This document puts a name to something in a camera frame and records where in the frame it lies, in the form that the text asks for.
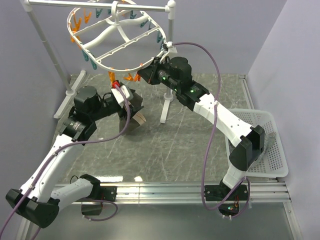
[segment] metal rod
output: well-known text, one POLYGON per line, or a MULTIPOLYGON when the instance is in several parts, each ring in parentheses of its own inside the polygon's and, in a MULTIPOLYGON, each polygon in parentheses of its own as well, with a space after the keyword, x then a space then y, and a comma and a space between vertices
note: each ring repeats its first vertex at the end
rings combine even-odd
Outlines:
POLYGON ((34 14, 34 11, 33 10, 32 11, 28 11, 27 13, 28 13, 28 16, 31 19, 31 22, 33 23, 33 26, 34 26, 35 30, 37 31, 37 33, 38 33, 38 35, 39 35, 39 37, 40 37, 40 39, 41 39, 41 41, 42 41, 42 43, 43 43, 43 45, 45 47, 50 59, 51 59, 56 71, 58 72, 63 84, 65 85, 65 88, 66 88, 67 92, 72 94, 74 92, 74 90, 71 89, 71 87, 69 85, 69 82, 68 82, 68 78, 66 77, 64 71, 62 70, 62 68, 61 68, 61 66, 60 66, 60 64, 59 64, 59 62, 58 62, 58 60, 57 60, 57 58, 56 58, 56 56, 55 56, 50 44, 49 44, 49 42, 47 41, 47 38, 46 38, 44 32, 42 31, 42 29, 40 27, 40 24, 39 24, 39 22, 38 22, 38 20, 36 18, 36 15, 34 14))
MULTIPOLYGON (((75 8, 92 8, 92 9, 111 9, 112 3, 99 2, 81 2, 81 1, 59 1, 59 0, 29 0, 31 5, 49 5, 57 7, 75 7, 75 8)), ((131 4, 118 4, 118 10, 137 10, 137 11, 152 11, 165 12, 164 6, 144 6, 131 4)))
MULTIPOLYGON (((206 185, 219 185, 219 182, 206 182, 206 185)), ((117 204, 201 204, 199 182, 109 182, 101 187, 117 187, 117 204)), ((291 202, 287 186, 283 182, 252 182, 250 201, 253 203, 291 202)), ((75 202, 74 204, 94 204, 75 202)))
MULTIPOLYGON (((168 30, 168 37, 167 41, 172 42, 174 40, 174 20, 169 19, 169 30, 168 30)), ((166 96, 171 96, 171 89, 169 87, 166 88, 166 96)))
POLYGON ((174 40, 174 20, 169 19, 169 31, 168 31, 168 42, 172 42, 174 40))

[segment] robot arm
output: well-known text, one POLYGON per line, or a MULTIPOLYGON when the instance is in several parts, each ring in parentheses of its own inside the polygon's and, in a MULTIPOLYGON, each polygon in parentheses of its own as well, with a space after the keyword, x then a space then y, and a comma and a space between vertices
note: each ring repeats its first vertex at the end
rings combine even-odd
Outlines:
MULTIPOLYGON (((132 91, 125 85, 121 86, 122 92, 128 100, 133 97, 132 91)), ((29 180, 18 189, 10 189, 6 200, 14 208, 20 199, 31 188, 16 213, 30 220, 41 228, 49 226, 57 217, 59 211, 73 202, 82 199, 102 199, 103 190, 100 181, 88 174, 72 184, 54 190, 61 173, 77 159, 84 148, 84 144, 75 144, 56 154, 56 150, 73 142, 87 141, 97 129, 95 121, 118 113, 123 114, 124 98, 116 89, 100 97, 93 86, 86 86, 78 90, 74 98, 74 107, 69 112, 68 119, 63 123, 59 135, 49 153, 29 180), (48 158, 55 157, 45 167, 37 183, 32 186, 34 178, 42 167, 47 164, 48 158)))
POLYGON ((216 126, 235 147, 229 156, 231 165, 220 184, 222 188, 227 186, 227 194, 263 152, 265 131, 261 126, 253 127, 227 110, 205 87, 192 79, 191 71, 192 68, 184 57, 166 57, 164 62, 155 57, 151 65, 139 70, 138 74, 148 84, 162 83, 172 89, 181 104, 212 124, 215 120, 216 105, 216 126))

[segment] laundry basket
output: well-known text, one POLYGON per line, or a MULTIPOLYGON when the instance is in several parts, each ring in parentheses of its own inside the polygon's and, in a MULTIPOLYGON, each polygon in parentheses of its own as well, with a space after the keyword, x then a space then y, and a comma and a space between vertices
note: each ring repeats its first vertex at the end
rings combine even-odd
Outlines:
MULTIPOLYGON (((288 174, 288 165, 281 144, 276 122, 271 113, 254 109, 229 109, 234 115, 244 122, 256 127, 260 125, 265 131, 265 135, 275 133, 275 142, 273 146, 265 152, 263 157, 256 160, 247 170, 248 177, 261 178, 280 178, 288 174)), ((229 155, 233 149, 230 141, 225 137, 226 152, 228 164, 230 165, 229 155)))

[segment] teal clothespin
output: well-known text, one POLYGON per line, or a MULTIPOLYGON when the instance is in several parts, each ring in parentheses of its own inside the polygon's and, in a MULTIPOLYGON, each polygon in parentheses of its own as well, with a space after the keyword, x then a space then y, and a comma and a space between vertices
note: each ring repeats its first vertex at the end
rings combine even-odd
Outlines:
POLYGON ((97 70, 97 64, 90 58, 91 65, 94 70, 97 70))
POLYGON ((162 42, 160 44, 160 50, 164 49, 164 42, 165 42, 165 39, 162 39, 162 42))
POLYGON ((143 28, 144 27, 144 25, 146 25, 146 23, 148 22, 148 20, 147 21, 145 21, 145 22, 143 22, 143 23, 141 23, 140 24, 140 28, 143 28))
POLYGON ((157 34, 157 36, 156 36, 156 43, 158 44, 158 43, 160 43, 160 41, 162 40, 162 35, 161 35, 161 32, 160 31, 158 31, 158 34, 157 34))
POLYGON ((88 62, 89 61, 89 56, 85 53, 85 51, 83 51, 82 50, 82 54, 83 54, 83 56, 84 56, 84 60, 86 61, 86 62, 88 62))
POLYGON ((134 11, 132 10, 130 12, 130 19, 134 19, 137 16, 137 14, 134 15, 134 11))
POLYGON ((151 27, 151 21, 149 23, 149 27, 148 27, 148 30, 152 29, 153 27, 151 27))
POLYGON ((98 10, 97 8, 95 9, 95 17, 98 18, 102 12, 103 8, 101 8, 100 10, 98 10))

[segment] white wall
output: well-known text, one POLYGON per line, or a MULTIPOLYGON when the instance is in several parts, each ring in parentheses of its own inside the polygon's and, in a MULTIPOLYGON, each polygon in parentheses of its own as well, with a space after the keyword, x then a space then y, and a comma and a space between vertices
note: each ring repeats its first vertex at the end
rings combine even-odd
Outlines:
MULTIPOLYGON (((0 3, 0 228, 12 210, 5 196, 19 189, 48 153, 64 88, 18 0, 0 3)), ((1 240, 13 240, 17 214, 1 240)))
MULTIPOLYGON (((164 6, 168 0, 135 0, 135 2, 141 5, 164 6)), ((216 58, 222 73, 247 74, 285 2, 286 0, 176 0, 174 41, 204 45, 216 58)), ((93 70, 90 62, 84 61, 78 47, 70 42, 66 21, 71 10, 72 8, 68 7, 34 6, 41 26, 54 44, 69 73, 77 73, 81 69, 89 73, 105 73, 102 69, 93 70)), ((165 13, 149 14, 165 31, 167 30, 168 17, 165 13)), ((107 11, 104 10, 99 20, 107 16, 107 11)), ((77 18, 79 17, 84 20, 81 14, 77 15, 77 18)), ((94 21, 96 21, 95 16, 91 17, 90 23, 94 21)), ((130 30, 134 33, 137 29, 138 26, 130 30)), ((97 48, 98 51, 105 53, 110 45, 114 44, 116 47, 123 43, 122 39, 120 43, 117 40, 120 38, 111 37, 97 48)), ((153 52, 141 51, 141 48, 142 46, 129 50, 125 58, 112 58, 111 64, 128 66, 136 63, 134 66, 137 66, 140 63, 137 60, 138 55, 154 56, 153 52)), ((179 46, 178 52, 179 55, 189 59, 195 73, 215 72, 209 58, 201 49, 179 46)))
POLYGON ((248 75, 255 107, 275 117, 306 240, 320 238, 319 9, 319 0, 288 0, 248 75))

